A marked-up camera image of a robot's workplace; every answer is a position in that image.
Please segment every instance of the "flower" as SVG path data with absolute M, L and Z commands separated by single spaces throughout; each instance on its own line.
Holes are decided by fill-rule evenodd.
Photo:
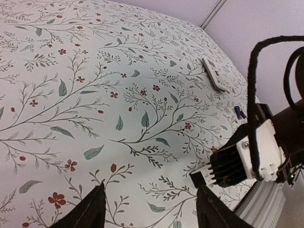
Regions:
M 60 209 L 61 206 L 65 205 L 67 202 L 64 200 L 65 196 L 62 194 L 59 194 L 57 192 L 53 193 L 53 197 L 48 197 L 48 201 L 50 203 L 55 204 L 56 209 Z
M 60 49 L 58 50 L 59 54 L 63 55 L 63 54 L 66 54 L 67 53 L 67 50 L 64 50 L 64 49 Z
M 141 90 L 141 95 L 143 95 L 143 96 L 147 96 L 147 91 L 146 91 L 146 89 L 145 89 L 145 88 Z
M 29 227 L 29 223 L 28 222 L 22 223 L 22 227 Z
M 191 124 L 190 123 L 186 123 L 185 129 L 191 129 Z
M 153 85 L 153 90 L 156 90 L 158 92 L 160 91 L 160 87 L 158 85 Z
M 75 165 L 77 165 L 77 162 L 76 161 L 72 162 L 72 160 L 69 159 L 69 160 L 67 160 L 67 164 L 65 165 L 65 168 L 66 169 L 71 168 L 71 172 L 74 172 L 75 171 L 75 168 L 74 168 Z
M 30 102 L 29 105 L 35 107 L 36 105 L 38 105 L 38 102 L 36 102 L 36 100 L 32 100 L 32 102 Z
M 111 98 L 118 98 L 118 93 L 115 93 L 114 92 L 111 92 L 111 95 L 110 95 Z
M 215 148 L 214 146 L 211 147 L 211 152 L 212 153 L 216 153 L 217 151 L 218 151 L 217 148 Z
M 82 78 L 81 76 L 76 79 L 77 82 L 83 83 L 85 81 L 85 78 Z
M 115 172 L 115 171 L 116 171 L 116 168 L 117 168 L 117 165 L 112 164 L 112 165 L 111 165 L 111 172 Z

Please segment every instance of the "leaf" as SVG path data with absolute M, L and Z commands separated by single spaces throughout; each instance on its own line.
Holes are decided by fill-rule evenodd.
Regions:
M 122 44 L 122 41 L 119 38 L 117 38 L 117 42 L 118 42 L 119 45 Z
M 169 92 L 169 94 L 170 94 L 170 96 L 171 96 L 171 98 L 173 99 L 173 101 L 177 104 L 179 101 L 178 101 L 178 99 L 176 98 L 176 96 L 174 96 L 172 93 L 170 93 Z
M 33 187 L 35 184 L 39 184 L 39 183 L 42 183 L 42 181 L 30 180 L 19 188 L 19 193 L 20 194 L 26 193 L 31 187 Z
M 22 27 L 22 26 L 15 26 L 15 28 L 19 28 L 19 29 L 25 29 L 25 30 L 28 30 L 27 28 Z
M 181 221 L 175 221 L 173 223 L 173 228 L 181 228 Z
M 47 24 L 52 24 L 54 21 L 55 21 L 55 19 L 49 20 L 49 21 L 47 22 Z
M 123 127 L 124 127 L 123 124 L 124 124 L 124 122 L 123 122 L 121 116 L 119 115 L 118 123 L 116 125 L 116 130 L 121 131 L 123 129 Z
M 98 148 L 91 148 L 90 150 L 87 150 L 84 152 L 84 157 L 86 160 L 91 160 L 92 158 L 96 157 L 100 151 L 103 149 L 104 145 Z
M 223 128 L 224 130 L 228 131 L 227 127 L 221 125 L 221 128 Z
M 151 211 L 153 211 L 153 212 L 161 213 L 161 212 L 164 212 L 166 210 L 165 207 L 157 207 L 154 204 L 150 204 L 150 203 L 148 203 L 148 204 L 149 204 L 149 207 L 150 207 Z
M 170 60 L 170 66 L 173 67 L 175 65 L 176 65 L 176 63 L 174 61 Z
M 86 91 L 81 91 L 80 94 L 92 94 L 92 93 L 97 93 L 98 91 L 90 91 L 90 90 L 86 90 Z
M 165 144 L 166 146 L 169 146 L 167 140 L 163 139 L 163 138 L 156 138 L 155 139 L 157 142 L 160 142 L 160 143 L 163 143 Z
M 3 115 L 3 112 L 4 112 L 4 106 L 2 108 L 0 108 L 0 120 L 1 120 L 1 117 Z
M 132 48 L 128 48 L 129 51 L 136 53 Z
M 65 96 L 67 95 L 67 87 L 64 81 L 60 80 L 60 86 L 59 86 L 59 96 Z
M 128 28 L 125 28 L 125 27 L 122 27 L 122 30 L 123 31 L 132 31 L 131 29 L 128 29 Z
M 180 114 L 176 121 L 181 121 L 184 118 L 184 113 Z
M 131 77 L 137 77 L 140 75 L 140 72 L 138 70 L 134 70 L 134 74 Z
M 149 127 L 150 126 L 150 124 L 149 124 L 149 116 L 148 116 L 147 111 L 145 111 L 145 114 L 142 117 L 142 126 L 143 127 Z
M 69 131 L 67 131 L 67 130 L 61 128 L 61 127 L 58 127 L 58 126 L 51 127 L 51 130 L 56 131 L 56 132 L 60 132 L 60 133 L 62 133 L 64 135 L 70 136 L 70 137 L 72 137 L 74 139 L 73 135 Z
M 104 46 L 105 46 L 105 47 L 106 47 L 106 46 L 110 46 L 111 44 L 113 44 L 113 42 L 112 42 L 112 43 L 105 44 Z
M 36 35 L 40 37 L 41 34 L 42 34 L 42 29 L 36 27 Z

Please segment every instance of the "floral tablecloth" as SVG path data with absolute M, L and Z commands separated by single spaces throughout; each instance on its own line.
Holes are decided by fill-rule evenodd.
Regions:
M 1 0 L 0 28 L 0 227 L 48 227 L 102 182 L 107 228 L 197 227 L 189 174 L 246 108 L 246 81 L 212 39 L 102 0 Z M 213 190 L 233 209 L 251 185 Z

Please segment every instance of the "white plastic part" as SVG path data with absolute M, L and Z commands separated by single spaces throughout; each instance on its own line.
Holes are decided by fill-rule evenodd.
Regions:
M 265 181 L 275 181 L 278 167 L 285 161 L 284 152 L 276 143 L 274 135 L 276 131 L 271 120 L 266 120 L 256 130 L 256 141 L 260 156 L 260 175 Z M 245 142 L 248 136 L 237 143 L 237 150 L 243 162 L 248 179 L 255 179 L 252 172 L 250 151 Z
M 214 87 L 221 92 L 226 92 L 227 88 L 226 88 L 225 84 L 223 83 L 222 79 L 220 78 L 220 76 L 218 75 L 218 72 L 217 72 L 217 69 L 216 69 L 216 66 L 214 65 L 214 63 L 207 57 L 204 57 L 203 64 L 208 72 L 208 75 L 210 76 L 210 79 L 211 79 Z
M 213 183 L 216 182 L 216 180 L 212 180 L 212 178 L 215 177 L 215 175 L 211 175 L 211 173 L 213 172 L 213 170 L 208 170 L 208 169 L 211 169 L 211 165 L 204 165 L 203 167 L 201 167 L 200 169 L 198 170 L 195 170 L 192 174 L 194 173 L 197 173 L 197 172 L 201 172 L 205 182 L 206 182 L 206 185 L 212 185 Z

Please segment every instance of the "red berry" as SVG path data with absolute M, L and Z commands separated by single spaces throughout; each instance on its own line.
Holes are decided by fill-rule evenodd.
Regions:
M 29 227 L 29 223 L 28 222 L 23 223 L 22 227 Z
M 111 172 L 115 172 L 115 171 L 116 171 L 116 168 L 117 168 L 117 165 L 112 164 L 112 165 L 111 165 Z

